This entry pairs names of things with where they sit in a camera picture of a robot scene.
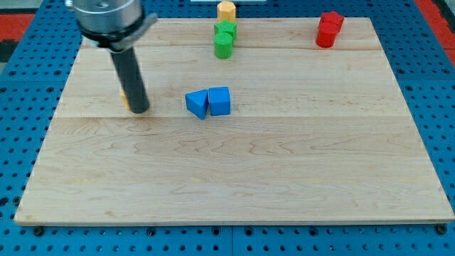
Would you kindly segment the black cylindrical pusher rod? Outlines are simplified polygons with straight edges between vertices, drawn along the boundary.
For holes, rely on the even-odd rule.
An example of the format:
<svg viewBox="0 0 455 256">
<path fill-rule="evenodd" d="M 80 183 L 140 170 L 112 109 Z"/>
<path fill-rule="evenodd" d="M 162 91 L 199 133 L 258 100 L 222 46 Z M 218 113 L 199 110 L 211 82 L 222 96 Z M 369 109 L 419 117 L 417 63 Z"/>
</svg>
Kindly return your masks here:
<svg viewBox="0 0 455 256">
<path fill-rule="evenodd" d="M 140 114 L 149 109 L 149 100 L 133 48 L 111 53 L 111 59 L 131 112 Z"/>
</svg>

